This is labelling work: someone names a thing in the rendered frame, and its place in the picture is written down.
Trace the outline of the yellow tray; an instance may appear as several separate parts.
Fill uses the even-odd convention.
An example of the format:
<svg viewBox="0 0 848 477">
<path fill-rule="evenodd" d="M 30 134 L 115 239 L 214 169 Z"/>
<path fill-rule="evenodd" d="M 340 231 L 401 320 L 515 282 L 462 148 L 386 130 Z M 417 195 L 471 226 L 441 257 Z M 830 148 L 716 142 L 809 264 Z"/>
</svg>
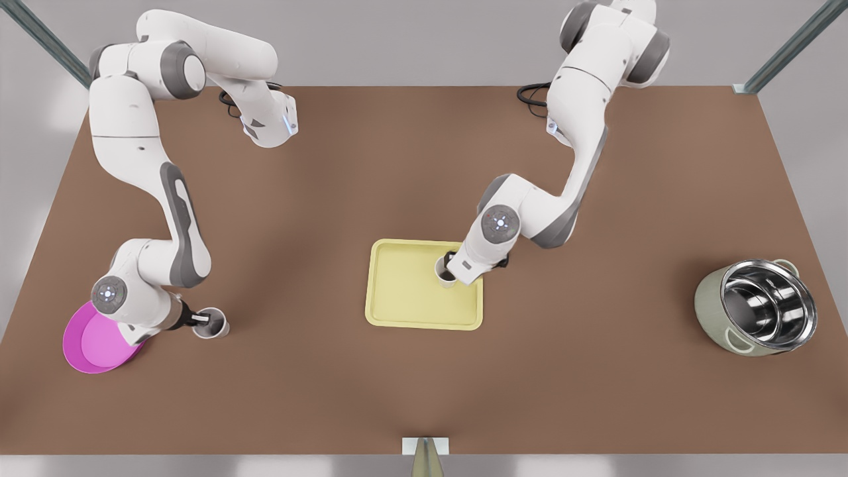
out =
<svg viewBox="0 0 848 477">
<path fill-rule="evenodd" d="M 383 238 L 370 250 L 364 316 L 375 326 L 476 330 L 484 281 L 443 287 L 435 265 L 458 242 Z"/>
</svg>

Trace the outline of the magenta plate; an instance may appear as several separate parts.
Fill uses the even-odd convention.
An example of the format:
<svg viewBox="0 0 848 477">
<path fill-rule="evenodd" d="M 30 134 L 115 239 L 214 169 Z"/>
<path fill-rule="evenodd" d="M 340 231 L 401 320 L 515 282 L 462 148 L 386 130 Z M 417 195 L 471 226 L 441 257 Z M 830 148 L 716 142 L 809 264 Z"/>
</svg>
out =
<svg viewBox="0 0 848 477">
<path fill-rule="evenodd" d="M 70 318 L 62 339 L 67 363 L 85 374 L 112 371 L 133 359 L 142 347 L 127 344 L 118 323 L 100 314 L 90 301 Z"/>
</svg>

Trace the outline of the green pot with steel interior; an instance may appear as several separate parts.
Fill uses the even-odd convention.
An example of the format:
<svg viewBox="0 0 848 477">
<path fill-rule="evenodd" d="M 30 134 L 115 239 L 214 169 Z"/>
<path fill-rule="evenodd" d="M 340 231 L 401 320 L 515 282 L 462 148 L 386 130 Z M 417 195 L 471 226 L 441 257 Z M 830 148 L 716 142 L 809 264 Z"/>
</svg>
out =
<svg viewBox="0 0 848 477">
<path fill-rule="evenodd" d="M 796 350 L 818 325 L 814 297 L 785 259 L 743 260 L 708 274 L 696 289 L 694 310 L 715 344 L 746 357 Z"/>
</svg>

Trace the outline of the silver frame post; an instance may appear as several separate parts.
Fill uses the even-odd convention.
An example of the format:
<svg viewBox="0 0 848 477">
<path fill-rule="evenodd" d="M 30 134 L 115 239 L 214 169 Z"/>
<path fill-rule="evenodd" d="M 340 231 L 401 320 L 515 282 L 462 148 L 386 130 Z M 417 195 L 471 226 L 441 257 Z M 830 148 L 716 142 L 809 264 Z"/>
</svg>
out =
<svg viewBox="0 0 848 477">
<path fill-rule="evenodd" d="M 449 438 L 404 437 L 401 453 L 413 456 L 411 477 L 445 477 L 441 456 L 449 453 Z"/>
<path fill-rule="evenodd" d="M 33 13 L 22 0 L 0 0 L 0 9 L 6 12 L 22 30 L 70 73 L 79 84 L 88 89 L 91 76 L 88 67 Z"/>
<path fill-rule="evenodd" d="M 733 84 L 733 92 L 738 95 L 756 95 L 760 93 L 770 81 L 846 10 L 848 10 L 848 0 L 826 0 L 748 81 Z"/>
</svg>

